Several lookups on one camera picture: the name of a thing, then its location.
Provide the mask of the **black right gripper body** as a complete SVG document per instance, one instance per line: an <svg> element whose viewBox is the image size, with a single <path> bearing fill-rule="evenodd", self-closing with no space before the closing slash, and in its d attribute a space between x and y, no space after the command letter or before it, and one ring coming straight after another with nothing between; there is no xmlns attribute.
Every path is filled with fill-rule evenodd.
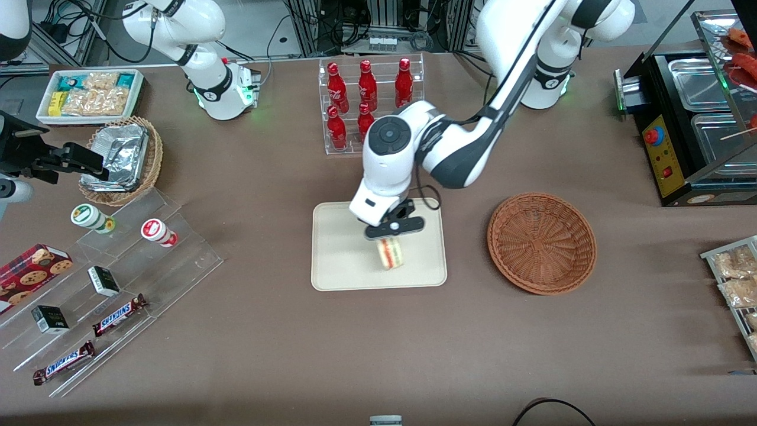
<svg viewBox="0 0 757 426"><path fill-rule="evenodd" d="M103 156L74 142L60 147L46 144L41 137L46 132L45 128L1 113L2 173L43 182L59 181L60 173L110 179L110 170L105 167Z"/></svg>

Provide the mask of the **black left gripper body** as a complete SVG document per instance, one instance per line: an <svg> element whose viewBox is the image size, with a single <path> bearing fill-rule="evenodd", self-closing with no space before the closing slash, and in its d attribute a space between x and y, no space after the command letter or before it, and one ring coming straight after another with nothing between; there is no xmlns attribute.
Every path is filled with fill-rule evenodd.
<svg viewBox="0 0 757 426"><path fill-rule="evenodd" d="M384 240L400 235L416 234L425 228L425 220L420 216L413 216L415 202L405 199L393 210L390 210L378 226L366 226L364 236L367 240Z"/></svg>

